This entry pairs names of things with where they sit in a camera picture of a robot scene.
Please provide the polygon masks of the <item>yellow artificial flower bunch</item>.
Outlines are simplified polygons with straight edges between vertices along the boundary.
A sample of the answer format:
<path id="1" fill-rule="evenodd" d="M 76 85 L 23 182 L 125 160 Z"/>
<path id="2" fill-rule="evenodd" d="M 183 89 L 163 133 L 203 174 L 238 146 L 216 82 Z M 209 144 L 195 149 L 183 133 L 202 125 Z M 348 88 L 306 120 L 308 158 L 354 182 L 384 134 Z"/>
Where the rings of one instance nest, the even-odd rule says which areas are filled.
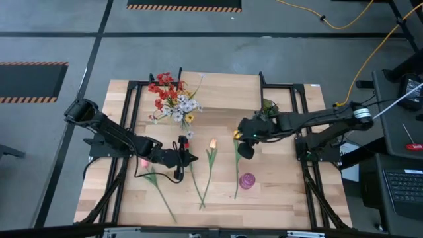
<path id="1" fill-rule="evenodd" d="M 186 104 L 184 106 L 184 111 L 186 113 L 185 120 L 189 123 L 191 123 L 194 119 L 194 116 L 192 114 L 192 111 L 196 108 L 196 101 L 191 98 L 191 92 L 186 91 Z"/>

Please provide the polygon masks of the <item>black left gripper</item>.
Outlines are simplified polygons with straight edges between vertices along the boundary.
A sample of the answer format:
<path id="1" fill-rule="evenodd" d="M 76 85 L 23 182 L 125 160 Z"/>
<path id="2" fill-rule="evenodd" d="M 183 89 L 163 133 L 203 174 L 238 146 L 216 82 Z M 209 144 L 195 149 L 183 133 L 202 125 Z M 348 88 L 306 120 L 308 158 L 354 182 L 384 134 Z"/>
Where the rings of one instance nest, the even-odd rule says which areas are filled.
<path id="1" fill-rule="evenodd" d="M 188 165 L 188 138 L 179 136 L 178 142 L 173 142 L 173 149 L 165 149 L 162 154 L 164 165 L 168 168 L 176 167 L 173 178 L 176 181 L 182 181 L 184 178 L 184 169 Z M 198 161 L 198 157 L 190 155 L 190 163 Z"/>

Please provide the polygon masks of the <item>black laptop keyboard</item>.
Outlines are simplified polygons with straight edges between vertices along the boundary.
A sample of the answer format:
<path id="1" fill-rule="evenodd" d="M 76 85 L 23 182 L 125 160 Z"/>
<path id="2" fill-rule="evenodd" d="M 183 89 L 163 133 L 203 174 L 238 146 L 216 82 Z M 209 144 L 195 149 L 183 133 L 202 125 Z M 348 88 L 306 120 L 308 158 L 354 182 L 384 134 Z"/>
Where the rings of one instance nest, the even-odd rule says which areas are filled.
<path id="1" fill-rule="evenodd" d="M 423 221 L 423 170 L 386 169 L 383 176 L 395 213 Z"/>

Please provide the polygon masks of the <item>small potted succulent plant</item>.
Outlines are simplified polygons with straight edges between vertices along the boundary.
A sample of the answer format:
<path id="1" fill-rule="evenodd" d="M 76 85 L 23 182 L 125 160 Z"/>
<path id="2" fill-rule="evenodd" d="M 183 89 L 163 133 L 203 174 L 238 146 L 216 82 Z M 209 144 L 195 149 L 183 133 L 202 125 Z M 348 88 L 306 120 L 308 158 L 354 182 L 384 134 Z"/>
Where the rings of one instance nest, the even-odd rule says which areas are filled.
<path id="1" fill-rule="evenodd" d="M 254 117 L 261 120 L 273 119 L 279 115 L 278 105 L 268 99 L 263 99 L 262 108 L 255 112 Z"/>

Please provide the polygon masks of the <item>grey chair base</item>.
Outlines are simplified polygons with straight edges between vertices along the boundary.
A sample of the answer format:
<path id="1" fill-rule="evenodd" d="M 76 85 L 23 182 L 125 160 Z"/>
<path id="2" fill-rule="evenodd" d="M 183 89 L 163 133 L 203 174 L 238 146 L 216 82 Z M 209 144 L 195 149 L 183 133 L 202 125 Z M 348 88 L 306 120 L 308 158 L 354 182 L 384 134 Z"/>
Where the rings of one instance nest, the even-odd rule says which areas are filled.
<path id="1" fill-rule="evenodd" d="M 0 144 L 0 159 L 4 155 L 11 155 L 16 158 L 24 158 L 25 152 Z"/>

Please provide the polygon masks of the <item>peach artificial tulip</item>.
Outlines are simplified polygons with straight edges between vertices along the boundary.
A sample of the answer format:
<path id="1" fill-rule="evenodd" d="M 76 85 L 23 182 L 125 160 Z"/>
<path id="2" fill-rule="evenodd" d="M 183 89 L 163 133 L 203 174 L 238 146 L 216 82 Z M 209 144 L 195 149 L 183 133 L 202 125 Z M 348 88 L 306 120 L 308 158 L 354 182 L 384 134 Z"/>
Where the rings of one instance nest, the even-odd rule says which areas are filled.
<path id="1" fill-rule="evenodd" d="M 216 155 L 217 155 L 217 140 L 216 139 L 212 139 L 210 141 L 209 149 L 206 150 L 206 154 L 208 156 L 209 176 L 208 176 L 208 182 L 206 184 L 206 189 L 204 190 L 204 194 L 201 198 L 201 204 L 200 204 L 200 207 L 199 207 L 200 210 L 202 208 L 206 207 L 205 199 L 206 199 L 208 189 L 209 189 L 209 186 L 210 186 L 210 182 L 211 182 L 211 179 L 212 179 L 213 164 L 215 163 L 215 158 L 216 158 Z"/>

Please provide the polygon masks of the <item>pink artificial tulip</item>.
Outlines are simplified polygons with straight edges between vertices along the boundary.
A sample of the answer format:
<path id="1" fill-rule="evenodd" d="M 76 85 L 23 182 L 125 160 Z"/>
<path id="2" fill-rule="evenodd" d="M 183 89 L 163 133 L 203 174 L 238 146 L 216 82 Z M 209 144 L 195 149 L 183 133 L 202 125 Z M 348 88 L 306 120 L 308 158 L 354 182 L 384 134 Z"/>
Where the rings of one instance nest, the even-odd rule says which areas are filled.
<path id="1" fill-rule="evenodd" d="M 159 188 L 159 182 L 158 182 L 158 176 L 160 176 L 160 174 L 155 170 L 153 165 L 150 165 L 148 161 L 142 159 L 141 160 L 141 166 L 146 169 L 147 173 L 143 175 L 143 178 L 148 180 L 158 191 L 161 199 L 163 200 L 170 216 L 172 217 L 173 221 L 175 223 L 177 223 L 176 217 L 173 214 L 173 211 L 171 210 L 166 198 L 164 197 L 161 189 Z"/>

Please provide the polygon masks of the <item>black hazard striped floor mat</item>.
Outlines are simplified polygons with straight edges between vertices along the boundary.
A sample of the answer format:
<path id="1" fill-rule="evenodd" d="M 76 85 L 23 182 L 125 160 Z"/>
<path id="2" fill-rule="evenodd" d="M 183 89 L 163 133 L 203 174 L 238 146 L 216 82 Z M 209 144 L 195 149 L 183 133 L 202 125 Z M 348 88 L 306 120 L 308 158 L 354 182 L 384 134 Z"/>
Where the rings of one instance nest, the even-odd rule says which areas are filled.
<path id="1" fill-rule="evenodd" d="M 55 103 L 68 67 L 65 61 L 0 62 L 0 104 Z"/>
<path id="2" fill-rule="evenodd" d="M 240 13 L 242 0 L 128 0 L 127 9 Z"/>

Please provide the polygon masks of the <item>white artificial flower bunch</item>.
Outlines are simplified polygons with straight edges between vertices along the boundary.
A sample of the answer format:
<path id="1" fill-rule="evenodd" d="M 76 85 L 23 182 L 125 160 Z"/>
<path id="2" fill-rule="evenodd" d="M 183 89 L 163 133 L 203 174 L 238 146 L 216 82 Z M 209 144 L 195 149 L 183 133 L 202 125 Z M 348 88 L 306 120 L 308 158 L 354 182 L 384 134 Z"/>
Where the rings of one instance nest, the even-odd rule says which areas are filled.
<path id="1" fill-rule="evenodd" d="M 175 81 L 170 73 L 161 73 L 157 76 L 157 83 L 150 83 L 147 89 L 157 95 L 154 100 L 155 111 L 148 116 L 152 123 L 167 119 L 177 123 L 188 139 L 193 138 L 191 125 L 194 113 L 202 112 L 202 105 L 194 98 L 202 85 L 205 75 L 200 75 L 200 82 L 194 91 L 187 88 L 187 82 L 179 79 Z"/>

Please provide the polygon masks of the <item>pink ribbed glass vase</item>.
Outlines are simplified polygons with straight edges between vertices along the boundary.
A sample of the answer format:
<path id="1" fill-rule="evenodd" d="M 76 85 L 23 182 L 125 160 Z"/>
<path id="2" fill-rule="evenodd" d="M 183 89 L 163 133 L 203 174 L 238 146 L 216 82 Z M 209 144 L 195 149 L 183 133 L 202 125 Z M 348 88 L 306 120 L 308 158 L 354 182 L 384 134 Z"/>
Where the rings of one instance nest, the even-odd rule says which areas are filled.
<path id="1" fill-rule="evenodd" d="M 239 177 L 239 186 L 244 190 L 252 188 L 255 182 L 256 178 L 252 173 L 245 173 Z"/>

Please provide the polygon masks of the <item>yellow artificial tulip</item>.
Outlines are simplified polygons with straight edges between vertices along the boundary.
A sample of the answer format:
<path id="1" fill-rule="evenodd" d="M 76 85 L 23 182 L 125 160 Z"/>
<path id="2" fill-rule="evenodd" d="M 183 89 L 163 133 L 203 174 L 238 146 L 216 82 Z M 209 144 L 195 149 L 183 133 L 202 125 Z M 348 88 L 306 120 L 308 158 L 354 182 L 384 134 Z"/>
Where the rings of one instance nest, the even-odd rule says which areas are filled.
<path id="1" fill-rule="evenodd" d="M 239 190 L 239 160 L 241 158 L 241 155 L 238 152 L 238 148 L 239 148 L 239 137 L 240 137 L 240 133 L 238 130 L 235 130 L 233 132 L 233 144 L 234 144 L 234 148 L 235 148 L 235 182 L 236 182 L 236 187 L 235 187 L 235 194 L 234 194 L 234 199 L 237 199 L 237 193 Z"/>

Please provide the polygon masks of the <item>red handled screwdriver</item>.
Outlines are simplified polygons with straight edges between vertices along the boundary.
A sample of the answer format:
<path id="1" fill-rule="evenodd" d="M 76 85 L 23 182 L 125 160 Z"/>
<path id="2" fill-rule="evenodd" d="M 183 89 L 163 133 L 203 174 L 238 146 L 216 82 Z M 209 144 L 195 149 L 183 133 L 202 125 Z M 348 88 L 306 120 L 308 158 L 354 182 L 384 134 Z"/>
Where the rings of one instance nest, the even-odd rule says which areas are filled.
<path id="1" fill-rule="evenodd" d="M 402 123 L 402 125 L 410 140 L 410 143 L 406 144 L 405 148 L 409 151 L 423 151 L 423 143 L 415 143 L 405 124 Z"/>

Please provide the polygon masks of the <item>red artificial tulip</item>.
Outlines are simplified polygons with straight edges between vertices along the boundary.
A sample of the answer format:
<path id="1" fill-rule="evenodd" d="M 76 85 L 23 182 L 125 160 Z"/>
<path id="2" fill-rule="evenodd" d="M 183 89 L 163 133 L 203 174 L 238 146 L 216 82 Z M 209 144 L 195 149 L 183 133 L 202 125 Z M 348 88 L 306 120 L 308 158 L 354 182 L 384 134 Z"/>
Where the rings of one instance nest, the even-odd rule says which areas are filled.
<path id="1" fill-rule="evenodd" d="M 184 147 L 185 147 L 185 149 L 189 149 L 189 147 L 190 147 L 189 140 L 188 140 L 188 141 L 184 144 Z M 194 174 L 194 167 L 193 167 L 193 165 L 192 165 L 191 163 L 189 164 L 189 169 L 190 169 L 190 173 L 191 173 L 192 181 L 193 181 L 193 183 L 194 183 L 194 187 L 195 187 L 196 192 L 197 192 L 197 195 L 198 195 L 198 197 L 199 197 L 199 199 L 200 199 L 200 206 L 199 206 L 199 210 L 201 210 L 203 207 L 205 207 L 205 205 L 204 205 L 204 200 L 203 200 L 203 197 L 202 197 L 202 195 L 201 195 L 201 193 L 200 193 L 200 190 L 199 190 L 199 188 L 198 188 L 198 185 L 197 185 L 197 183 L 196 183 L 196 178 L 195 178 L 195 174 Z"/>

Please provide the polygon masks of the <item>red artificial flower bunch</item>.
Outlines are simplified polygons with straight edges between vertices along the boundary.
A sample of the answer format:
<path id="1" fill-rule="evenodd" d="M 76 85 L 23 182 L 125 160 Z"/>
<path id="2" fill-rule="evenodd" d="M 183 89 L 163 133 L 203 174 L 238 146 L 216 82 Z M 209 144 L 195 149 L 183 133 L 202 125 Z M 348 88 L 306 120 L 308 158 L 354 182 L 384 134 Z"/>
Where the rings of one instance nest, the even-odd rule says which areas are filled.
<path id="1" fill-rule="evenodd" d="M 176 113 L 178 96 L 184 94 L 186 84 L 184 81 L 177 81 L 169 72 L 158 74 L 157 80 L 158 83 L 150 83 L 147 87 L 150 93 L 157 95 L 154 101 L 155 111 L 149 115 L 154 123 Z"/>

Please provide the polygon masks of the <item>black equipment stand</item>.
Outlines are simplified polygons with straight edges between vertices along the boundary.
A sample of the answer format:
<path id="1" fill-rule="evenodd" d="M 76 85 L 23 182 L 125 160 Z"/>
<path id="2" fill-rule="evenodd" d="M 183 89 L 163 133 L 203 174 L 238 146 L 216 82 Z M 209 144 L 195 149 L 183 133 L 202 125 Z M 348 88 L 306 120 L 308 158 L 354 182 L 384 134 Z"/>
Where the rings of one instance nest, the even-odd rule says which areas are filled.
<path id="1" fill-rule="evenodd" d="M 392 9 L 399 26 L 404 34 L 404 37 L 411 45 L 414 53 L 405 61 L 400 63 L 393 69 L 384 69 L 383 74 L 388 81 L 397 82 L 405 74 L 420 74 L 423 73 L 423 48 L 418 48 L 414 41 L 414 36 L 411 34 L 408 26 L 406 25 L 406 19 L 400 14 L 399 9 L 395 5 L 393 0 L 387 0 L 390 8 Z"/>

